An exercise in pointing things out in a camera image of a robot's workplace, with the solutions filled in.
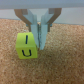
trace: yellow block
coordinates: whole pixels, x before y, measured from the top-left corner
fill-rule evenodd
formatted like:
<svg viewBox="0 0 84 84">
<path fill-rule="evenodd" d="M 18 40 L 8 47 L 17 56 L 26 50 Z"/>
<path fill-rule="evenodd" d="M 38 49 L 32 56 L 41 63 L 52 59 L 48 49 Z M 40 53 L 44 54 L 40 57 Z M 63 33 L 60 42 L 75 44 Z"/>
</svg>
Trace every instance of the yellow block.
<svg viewBox="0 0 84 84">
<path fill-rule="evenodd" d="M 32 32 L 18 33 L 15 47 L 20 59 L 37 58 L 37 47 Z"/>
</svg>

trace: yellow cube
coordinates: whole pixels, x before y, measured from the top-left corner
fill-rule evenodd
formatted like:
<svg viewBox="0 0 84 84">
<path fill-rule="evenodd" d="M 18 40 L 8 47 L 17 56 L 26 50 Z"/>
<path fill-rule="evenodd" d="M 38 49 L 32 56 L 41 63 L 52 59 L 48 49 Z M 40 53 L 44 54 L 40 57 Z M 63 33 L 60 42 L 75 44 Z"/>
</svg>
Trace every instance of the yellow cube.
<svg viewBox="0 0 84 84">
<path fill-rule="evenodd" d="M 32 32 L 18 33 L 15 47 L 20 59 L 37 58 L 37 47 Z"/>
</svg>

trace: block top face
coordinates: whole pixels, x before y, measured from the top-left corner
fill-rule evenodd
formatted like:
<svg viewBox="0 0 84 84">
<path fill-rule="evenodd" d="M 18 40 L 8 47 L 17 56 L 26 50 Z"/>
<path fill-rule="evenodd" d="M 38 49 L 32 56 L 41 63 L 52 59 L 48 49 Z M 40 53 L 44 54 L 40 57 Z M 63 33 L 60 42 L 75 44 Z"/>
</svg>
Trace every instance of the block top face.
<svg viewBox="0 0 84 84">
<path fill-rule="evenodd" d="M 29 33 L 18 33 L 17 40 L 16 40 L 16 47 L 35 47 L 35 41 L 33 34 Z"/>
<path fill-rule="evenodd" d="M 84 0 L 0 0 L 0 9 L 84 7 Z"/>
</svg>

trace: speckled brown surface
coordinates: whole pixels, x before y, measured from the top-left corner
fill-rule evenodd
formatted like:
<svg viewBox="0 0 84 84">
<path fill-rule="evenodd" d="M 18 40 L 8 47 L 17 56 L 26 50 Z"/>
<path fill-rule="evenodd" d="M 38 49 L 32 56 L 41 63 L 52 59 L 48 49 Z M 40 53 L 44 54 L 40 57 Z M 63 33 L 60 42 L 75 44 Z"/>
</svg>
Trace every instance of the speckled brown surface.
<svg viewBox="0 0 84 84">
<path fill-rule="evenodd" d="M 22 21 L 0 19 L 0 84 L 84 84 L 84 26 L 53 24 L 44 50 L 27 60 L 15 50 L 21 32 L 29 32 Z"/>
</svg>

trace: green block face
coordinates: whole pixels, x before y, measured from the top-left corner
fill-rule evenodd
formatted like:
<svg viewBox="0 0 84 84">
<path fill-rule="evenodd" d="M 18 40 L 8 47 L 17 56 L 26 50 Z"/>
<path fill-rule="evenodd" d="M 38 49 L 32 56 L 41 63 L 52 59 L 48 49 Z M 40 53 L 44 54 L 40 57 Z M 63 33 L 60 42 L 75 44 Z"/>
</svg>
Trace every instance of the green block face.
<svg viewBox="0 0 84 84">
<path fill-rule="evenodd" d="M 15 47 L 20 59 L 37 58 L 37 47 L 31 32 L 18 33 Z"/>
</svg>

